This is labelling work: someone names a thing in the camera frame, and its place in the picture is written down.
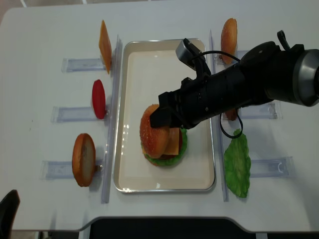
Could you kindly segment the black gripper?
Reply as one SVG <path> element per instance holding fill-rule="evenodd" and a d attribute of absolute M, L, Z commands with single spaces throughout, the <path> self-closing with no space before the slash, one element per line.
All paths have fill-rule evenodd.
<path fill-rule="evenodd" d="M 151 127 L 191 129 L 216 116 L 211 82 L 212 77 L 185 78 L 180 89 L 159 95 L 159 107 L 150 115 Z"/>

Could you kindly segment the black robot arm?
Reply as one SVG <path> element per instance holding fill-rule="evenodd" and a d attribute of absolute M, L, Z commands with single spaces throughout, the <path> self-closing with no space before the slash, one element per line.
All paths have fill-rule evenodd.
<path fill-rule="evenodd" d="M 273 100 L 306 107 L 319 102 L 319 52 L 301 44 L 283 51 L 265 42 L 216 74 L 211 74 L 204 53 L 187 39 L 176 55 L 196 71 L 196 78 L 185 78 L 178 90 L 159 96 L 159 107 L 150 116 L 153 128 L 191 129 L 228 110 Z"/>

